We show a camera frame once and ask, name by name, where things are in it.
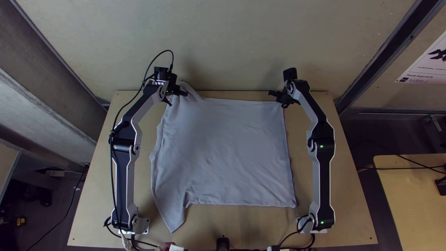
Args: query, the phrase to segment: logo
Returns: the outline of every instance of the logo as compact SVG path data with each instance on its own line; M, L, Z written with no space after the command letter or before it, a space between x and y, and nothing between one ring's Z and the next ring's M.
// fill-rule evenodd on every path
M429 53L428 55L435 55L435 54L437 54L437 56L431 57L430 59L441 59L442 58L443 61L446 61L446 49L443 51L438 49L438 50L435 50L435 51Z

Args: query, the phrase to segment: desk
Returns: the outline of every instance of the desk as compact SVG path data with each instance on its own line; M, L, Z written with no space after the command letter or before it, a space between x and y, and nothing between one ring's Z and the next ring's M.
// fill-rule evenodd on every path
M198 92L209 98L273 101L268 92ZM122 247L121 240L102 227L110 216L113 202L110 184L109 132L119 108L134 91L118 91L113 96L104 127L77 207L68 245ZM375 244L376 236L353 159L332 98L326 92L313 92L335 130L336 154L332 161L332 206L336 223L328 234L316 235L315 247ZM149 154L156 141L158 125L166 104L154 105L142 118L142 153L135 164L135 204L142 217L151 219L149 234L137 239L160 244L174 241L187 249L215 249L216 239L227 236L231 248L266 249L296 230L295 218L308 213L312 200L312 164L307 153L306 130L309 120L299 105L285 109L285 126L297 208L192 205L185 211L185 223L170 234L153 202ZM294 235L284 244L304 246L307 234Z
M0 143L0 203L8 187L19 151Z
M443 165L446 154L414 154L404 157L427 166ZM376 168L419 167L396 155L374 157ZM404 251L444 250L446 196L434 180L444 174L427 169L378 170L382 187Z

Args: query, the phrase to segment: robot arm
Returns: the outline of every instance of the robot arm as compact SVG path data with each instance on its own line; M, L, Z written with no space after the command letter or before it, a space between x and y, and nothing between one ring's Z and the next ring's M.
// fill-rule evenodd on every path
M335 134L327 121L327 116L310 93L307 81L297 79L297 70L290 68L283 72L285 87L282 92L270 91L277 97L283 108L298 103L308 118L310 127L307 131L308 154L313 162L313 202L308 216L297 218L298 229L305 225L301 233L327 232L335 223L335 212L330 203L330 163L335 154Z
M138 123L152 105L158 102L171 105L167 96L187 96L187 92L175 84L177 76L168 68L155 67L153 76L155 79L149 79L143 95L124 114L109 138L111 158L116 166L116 208L111 213L111 224L123 234L146 234L150 225L149 219L138 216L138 208L133 202L135 161L139 157L142 138Z

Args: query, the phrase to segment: white t-shirt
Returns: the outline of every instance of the white t-shirt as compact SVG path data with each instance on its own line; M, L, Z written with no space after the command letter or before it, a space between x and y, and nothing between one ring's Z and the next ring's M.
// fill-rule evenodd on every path
M280 103L172 96L150 155L152 193L170 232L191 204L296 207Z

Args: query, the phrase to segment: wall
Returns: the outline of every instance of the wall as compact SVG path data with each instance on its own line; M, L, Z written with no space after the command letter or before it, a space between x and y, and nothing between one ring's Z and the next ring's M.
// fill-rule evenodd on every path
M137 89L150 60L175 52L197 90L282 88L296 67L340 96L414 0L17 0L96 95ZM163 56L158 66L168 66Z
M446 7L443 7L353 106L446 110L446 85L394 83L445 30Z
M0 0L0 67L43 103L97 140L105 111L7 0Z
M0 125L71 161L90 162L96 141L0 68Z

